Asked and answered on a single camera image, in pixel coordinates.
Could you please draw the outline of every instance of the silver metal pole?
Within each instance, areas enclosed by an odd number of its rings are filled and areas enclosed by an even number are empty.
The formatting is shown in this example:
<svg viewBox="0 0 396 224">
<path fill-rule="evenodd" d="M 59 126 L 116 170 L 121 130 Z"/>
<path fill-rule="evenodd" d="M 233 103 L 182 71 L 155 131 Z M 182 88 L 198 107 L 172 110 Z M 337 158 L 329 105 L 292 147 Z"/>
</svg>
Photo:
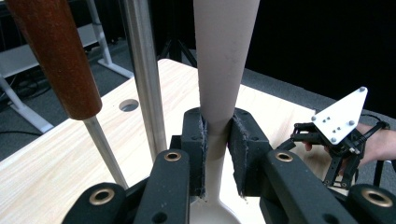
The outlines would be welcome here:
<svg viewBox="0 0 396 224">
<path fill-rule="evenodd" d="M 96 118 L 96 116 L 93 116 L 89 119 L 84 119 L 83 121 L 85 126 L 87 127 L 88 132 L 91 135 L 93 142 L 96 144 L 100 155 L 105 161 L 108 170 L 113 175 L 114 180 L 124 189 L 128 189 L 128 184 L 126 183 L 126 180 L 122 175 L 122 171 L 119 167 L 119 164 L 117 163 L 116 158 L 114 157 L 110 145 L 106 140 L 105 134 L 103 133 L 98 119 Z"/>
<path fill-rule="evenodd" d="M 166 135 L 149 3 L 148 0 L 124 0 L 124 7 L 129 48 L 134 60 L 134 78 L 154 161 L 158 153 L 166 150 Z"/>
</svg>

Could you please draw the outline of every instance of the white metal plate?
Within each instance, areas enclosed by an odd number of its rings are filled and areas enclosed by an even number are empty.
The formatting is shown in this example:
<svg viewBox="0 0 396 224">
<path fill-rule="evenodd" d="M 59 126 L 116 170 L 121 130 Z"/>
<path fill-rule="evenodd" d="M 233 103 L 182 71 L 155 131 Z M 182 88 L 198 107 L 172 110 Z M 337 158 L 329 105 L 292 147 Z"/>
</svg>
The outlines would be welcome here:
<svg viewBox="0 0 396 224">
<path fill-rule="evenodd" d="M 317 113 L 312 121 L 333 145 L 337 145 L 358 125 L 366 96 L 367 88 L 360 87 Z"/>
</svg>

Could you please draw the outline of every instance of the screwdriver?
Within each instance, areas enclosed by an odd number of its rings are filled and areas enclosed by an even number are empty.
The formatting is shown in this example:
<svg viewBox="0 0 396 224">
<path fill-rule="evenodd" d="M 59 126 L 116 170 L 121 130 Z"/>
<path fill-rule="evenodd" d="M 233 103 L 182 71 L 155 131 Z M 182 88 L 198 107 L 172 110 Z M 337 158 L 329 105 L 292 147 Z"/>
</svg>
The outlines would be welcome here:
<svg viewBox="0 0 396 224">
<path fill-rule="evenodd" d="M 117 184 L 128 185 L 96 118 L 102 101 L 66 0 L 6 0 L 70 119 L 83 120 Z"/>
</svg>

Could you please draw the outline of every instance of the brown wooden handle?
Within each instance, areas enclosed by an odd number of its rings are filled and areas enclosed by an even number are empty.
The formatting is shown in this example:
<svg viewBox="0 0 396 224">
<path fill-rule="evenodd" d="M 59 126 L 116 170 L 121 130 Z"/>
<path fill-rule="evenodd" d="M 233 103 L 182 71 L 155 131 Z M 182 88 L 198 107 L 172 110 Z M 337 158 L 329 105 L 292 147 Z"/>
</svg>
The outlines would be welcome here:
<svg viewBox="0 0 396 224">
<path fill-rule="evenodd" d="M 102 101 L 66 0 L 6 3 L 67 115 L 95 116 Z"/>
</svg>

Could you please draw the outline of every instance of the light wood tabletop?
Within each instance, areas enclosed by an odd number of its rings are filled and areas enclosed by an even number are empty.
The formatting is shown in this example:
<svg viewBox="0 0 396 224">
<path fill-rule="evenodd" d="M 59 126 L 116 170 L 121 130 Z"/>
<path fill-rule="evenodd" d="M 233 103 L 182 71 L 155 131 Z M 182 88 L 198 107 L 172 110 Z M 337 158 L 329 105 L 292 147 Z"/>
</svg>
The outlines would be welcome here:
<svg viewBox="0 0 396 224">
<path fill-rule="evenodd" d="M 195 68 L 159 61 L 167 144 L 181 134 L 183 114 L 199 106 Z M 140 107 L 123 112 L 126 100 L 139 101 L 134 78 L 102 98 L 97 115 L 129 186 L 149 175 L 152 162 Z M 314 111 L 241 85 L 236 106 L 250 112 L 273 147 L 290 137 L 293 124 L 308 122 Z M 295 149 L 317 175 L 323 176 L 329 157 L 323 150 Z M 0 162 L 0 223 L 61 223 L 87 188 L 114 182 L 82 121 L 68 119 Z M 226 156 L 220 198 L 242 223 L 263 223 L 258 198 L 241 199 Z"/>
</svg>

